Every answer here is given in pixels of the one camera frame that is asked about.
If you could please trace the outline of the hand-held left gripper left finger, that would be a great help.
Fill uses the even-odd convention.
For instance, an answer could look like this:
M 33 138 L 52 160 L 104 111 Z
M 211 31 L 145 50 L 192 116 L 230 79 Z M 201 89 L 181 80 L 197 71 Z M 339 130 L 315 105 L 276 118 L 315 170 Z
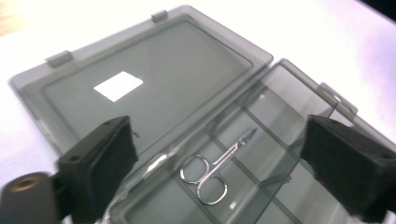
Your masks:
M 101 218 L 137 161 L 129 117 L 99 125 L 57 160 L 60 217 L 77 224 Z

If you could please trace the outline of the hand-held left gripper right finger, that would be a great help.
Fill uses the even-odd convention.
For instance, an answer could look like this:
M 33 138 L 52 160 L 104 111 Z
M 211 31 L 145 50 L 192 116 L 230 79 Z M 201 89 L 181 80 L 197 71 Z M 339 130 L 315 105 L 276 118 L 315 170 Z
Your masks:
M 310 115 L 301 157 L 315 179 L 363 222 L 396 214 L 396 152 L 345 124 Z

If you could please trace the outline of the grey transparent compartment box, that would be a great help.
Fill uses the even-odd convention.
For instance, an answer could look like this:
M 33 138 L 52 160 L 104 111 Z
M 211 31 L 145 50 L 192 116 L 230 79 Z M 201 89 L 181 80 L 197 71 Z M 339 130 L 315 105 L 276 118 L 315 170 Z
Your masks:
M 193 7 L 65 51 L 10 81 L 57 151 L 54 175 L 10 182 L 2 215 L 56 223 L 57 160 L 102 123 L 130 118 L 138 161 L 92 224 L 330 224 L 349 215 L 301 157 L 310 115 L 337 120 L 396 152 L 356 108 L 288 60 L 272 55 Z M 214 205 L 184 182 L 184 160 L 212 163 L 244 133 L 251 141 L 219 173 Z

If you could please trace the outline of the small silver scissors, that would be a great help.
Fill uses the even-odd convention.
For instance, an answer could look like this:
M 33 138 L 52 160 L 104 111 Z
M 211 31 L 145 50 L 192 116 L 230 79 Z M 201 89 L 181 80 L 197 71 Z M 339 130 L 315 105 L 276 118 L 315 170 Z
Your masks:
M 184 160 L 182 166 L 179 169 L 179 176 L 184 182 L 197 186 L 196 195 L 202 203 L 207 205 L 214 205 L 216 203 L 219 203 L 226 196 L 228 192 L 228 184 L 225 178 L 219 173 L 219 170 L 251 141 L 251 139 L 253 138 L 256 132 L 257 132 L 257 128 L 254 128 L 244 133 L 216 161 L 212 163 L 210 163 L 206 159 L 206 157 L 200 154 L 191 155 L 186 160 Z M 195 159 L 201 160 L 203 162 L 205 166 L 205 171 L 197 179 L 189 180 L 186 176 L 186 167 L 191 163 L 191 161 Z M 211 178 L 216 178 L 219 182 L 222 183 L 223 186 L 223 192 L 214 201 L 209 201 L 203 197 L 204 184 L 208 183 Z

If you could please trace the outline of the wooden table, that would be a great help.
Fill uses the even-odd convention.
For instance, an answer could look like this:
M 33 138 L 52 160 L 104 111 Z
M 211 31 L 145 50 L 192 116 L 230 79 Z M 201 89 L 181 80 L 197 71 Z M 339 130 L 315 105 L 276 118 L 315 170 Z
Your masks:
M 0 0 L 0 36 L 8 35 L 23 27 L 21 13 L 15 0 Z

